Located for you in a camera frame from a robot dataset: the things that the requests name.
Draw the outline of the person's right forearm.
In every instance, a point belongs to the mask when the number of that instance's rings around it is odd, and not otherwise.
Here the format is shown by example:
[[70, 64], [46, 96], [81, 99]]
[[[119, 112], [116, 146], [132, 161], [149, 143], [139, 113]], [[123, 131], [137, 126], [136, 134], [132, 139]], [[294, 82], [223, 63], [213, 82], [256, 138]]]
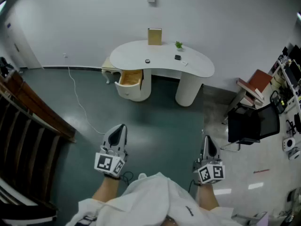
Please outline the person's right forearm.
[[199, 206], [206, 210], [213, 210], [219, 207], [211, 184], [203, 184], [198, 188]]

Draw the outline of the person's left forearm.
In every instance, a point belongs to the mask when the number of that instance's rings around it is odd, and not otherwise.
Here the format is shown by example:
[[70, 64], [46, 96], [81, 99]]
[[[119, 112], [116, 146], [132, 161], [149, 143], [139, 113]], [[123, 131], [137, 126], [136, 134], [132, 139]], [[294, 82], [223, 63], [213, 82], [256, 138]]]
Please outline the person's left forearm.
[[120, 178], [104, 174], [101, 186], [94, 193], [92, 198], [100, 202], [108, 202], [117, 197]]

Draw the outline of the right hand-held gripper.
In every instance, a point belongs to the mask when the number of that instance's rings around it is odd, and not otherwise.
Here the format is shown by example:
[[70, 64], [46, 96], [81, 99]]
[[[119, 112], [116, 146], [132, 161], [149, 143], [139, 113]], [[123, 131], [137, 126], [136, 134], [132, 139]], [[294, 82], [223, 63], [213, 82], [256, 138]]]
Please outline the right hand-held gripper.
[[[201, 144], [201, 158], [193, 163], [193, 173], [198, 174], [200, 184], [215, 184], [225, 179], [225, 166], [220, 158], [220, 147], [205, 135]], [[208, 154], [213, 160], [206, 160]]]

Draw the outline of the red-brown flat box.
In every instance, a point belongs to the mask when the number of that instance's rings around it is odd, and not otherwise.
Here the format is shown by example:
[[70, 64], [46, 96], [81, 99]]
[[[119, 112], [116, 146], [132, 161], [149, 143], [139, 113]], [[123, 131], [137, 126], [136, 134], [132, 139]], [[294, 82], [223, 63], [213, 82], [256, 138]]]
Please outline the red-brown flat box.
[[249, 82], [238, 78], [236, 84], [246, 92], [246, 96], [250, 99], [250, 102], [253, 104], [263, 105], [264, 96], [262, 93], [271, 80], [271, 75], [257, 69]]

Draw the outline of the black office chair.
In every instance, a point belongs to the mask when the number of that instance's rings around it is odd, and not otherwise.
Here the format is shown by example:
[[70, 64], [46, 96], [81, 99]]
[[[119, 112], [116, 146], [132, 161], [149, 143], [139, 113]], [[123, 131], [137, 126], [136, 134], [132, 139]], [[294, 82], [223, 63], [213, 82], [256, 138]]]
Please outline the black office chair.
[[262, 139], [280, 132], [280, 119], [274, 104], [256, 109], [238, 105], [228, 112], [228, 144], [224, 151], [238, 152], [241, 145], [259, 143]]

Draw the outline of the dark brown wooden cabinet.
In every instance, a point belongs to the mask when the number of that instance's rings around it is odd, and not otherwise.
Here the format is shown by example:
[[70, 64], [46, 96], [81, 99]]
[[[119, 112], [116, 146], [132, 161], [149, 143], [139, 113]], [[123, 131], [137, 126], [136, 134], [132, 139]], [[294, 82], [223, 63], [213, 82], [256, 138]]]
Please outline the dark brown wooden cabinet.
[[0, 226], [56, 219], [55, 169], [75, 133], [17, 71], [0, 73]]

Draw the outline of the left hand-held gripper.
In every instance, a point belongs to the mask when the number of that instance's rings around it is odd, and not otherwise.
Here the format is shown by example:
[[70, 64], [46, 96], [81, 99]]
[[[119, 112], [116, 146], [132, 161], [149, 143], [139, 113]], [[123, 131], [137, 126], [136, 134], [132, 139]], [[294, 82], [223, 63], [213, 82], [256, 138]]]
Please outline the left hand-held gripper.
[[103, 137], [100, 152], [95, 154], [94, 169], [110, 176], [119, 176], [128, 157], [125, 150], [126, 144], [127, 126], [125, 124], [109, 129]]

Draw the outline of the cream padded stool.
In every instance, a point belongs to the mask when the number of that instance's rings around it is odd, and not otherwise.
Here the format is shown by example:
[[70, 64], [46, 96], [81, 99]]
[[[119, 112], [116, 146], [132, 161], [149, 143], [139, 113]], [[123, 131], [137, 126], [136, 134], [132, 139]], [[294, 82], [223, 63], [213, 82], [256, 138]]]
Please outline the cream padded stool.
[[101, 72], [103, 77], [106, 79], [106, 84], [110, 84], [110, 79], [107, 76], [107, 72], [114, 74], [114, 73], [122, 73], [120, 69], [114, 67], [111, 62], [110, 62], [110, 58], [107, 57], [106, 60], [104, 61], [104, 63], [101, 66]]

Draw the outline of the person's white shirt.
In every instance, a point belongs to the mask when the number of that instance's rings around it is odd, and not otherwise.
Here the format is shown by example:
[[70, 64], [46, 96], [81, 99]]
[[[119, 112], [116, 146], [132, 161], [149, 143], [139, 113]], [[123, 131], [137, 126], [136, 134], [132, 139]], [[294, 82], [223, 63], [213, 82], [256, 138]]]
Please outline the person's white shirt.
[[78, 203], [66, 226], [241, 226], [233, 209], [206, 210], [162, 173], [133, 181], [121, 196], [108, 202], [92, 197]]

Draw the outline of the white shelf with equipment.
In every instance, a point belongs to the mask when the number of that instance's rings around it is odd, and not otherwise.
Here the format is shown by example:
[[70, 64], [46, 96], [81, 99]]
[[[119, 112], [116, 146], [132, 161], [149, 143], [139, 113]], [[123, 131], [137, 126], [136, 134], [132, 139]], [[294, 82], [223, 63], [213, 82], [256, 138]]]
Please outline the white shelf with equipment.
[[271, 87], [286, 103], [284, 113], [294, 107], [301, 111], [301, 47], [292, 44], [284, 47], [270, 72]]

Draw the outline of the large wooden drawer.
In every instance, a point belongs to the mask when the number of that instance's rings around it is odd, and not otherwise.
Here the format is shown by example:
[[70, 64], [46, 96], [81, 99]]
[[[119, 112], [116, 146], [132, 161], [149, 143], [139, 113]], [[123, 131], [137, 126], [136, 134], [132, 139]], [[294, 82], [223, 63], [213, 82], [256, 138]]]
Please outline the large wooden drawer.
[[119, 82], [115, 82], [118, 94], [125, 99], [141, 96], [143, 70], [123, 70]]

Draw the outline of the white round device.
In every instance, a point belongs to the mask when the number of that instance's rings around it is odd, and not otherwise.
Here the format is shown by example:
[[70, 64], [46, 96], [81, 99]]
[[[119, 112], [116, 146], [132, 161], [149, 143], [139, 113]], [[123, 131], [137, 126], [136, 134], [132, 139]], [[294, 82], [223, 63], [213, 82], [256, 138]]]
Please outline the white round device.
[[295, 139], [294, 137], [285, 138], [282, 142], [282, 148], [284, 152], [288, 152], [292, 150], [295, 146]]

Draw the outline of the white curved desk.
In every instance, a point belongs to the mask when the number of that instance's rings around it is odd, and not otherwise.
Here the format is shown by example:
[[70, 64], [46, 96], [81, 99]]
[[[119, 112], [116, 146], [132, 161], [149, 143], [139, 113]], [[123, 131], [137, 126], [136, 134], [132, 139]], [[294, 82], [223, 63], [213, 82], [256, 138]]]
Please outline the white curved desk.
[[143, 70], [141, 96], [132, 101], [141, 102], [151, 94], [151, 71], [165, 69], [181, 72], [180, 82], [176, 91], [175, 100], [183, 107], [194, 102], [204, 78], [210, 78], [215, 72], [213, 62], [204, 54], [183, 47], [183, 51], [176, 51], [173, 43], [164, 42], [160, 46], [148, 45], [146, 40], [132, 41], [115, 48], [110, 55], [111, 64], [123, 70]]

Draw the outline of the tan hardcover book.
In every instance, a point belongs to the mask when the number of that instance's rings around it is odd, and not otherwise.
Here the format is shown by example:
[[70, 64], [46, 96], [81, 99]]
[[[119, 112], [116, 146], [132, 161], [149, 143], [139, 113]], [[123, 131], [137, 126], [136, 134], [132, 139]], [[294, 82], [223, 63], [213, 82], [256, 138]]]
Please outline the tan hardcover book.
[[161, 28], [148, 28], [148, 45], [162, 45]]

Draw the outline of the white door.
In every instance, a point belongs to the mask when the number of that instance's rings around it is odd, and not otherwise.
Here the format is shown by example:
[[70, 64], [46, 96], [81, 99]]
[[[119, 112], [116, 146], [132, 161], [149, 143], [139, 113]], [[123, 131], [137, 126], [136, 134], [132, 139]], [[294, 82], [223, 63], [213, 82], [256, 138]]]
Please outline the white door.
[[5, 35], [9, 45], [10, 56], [18, 68], [41, 69], [15, 13], [11, 13], [5, 20]]

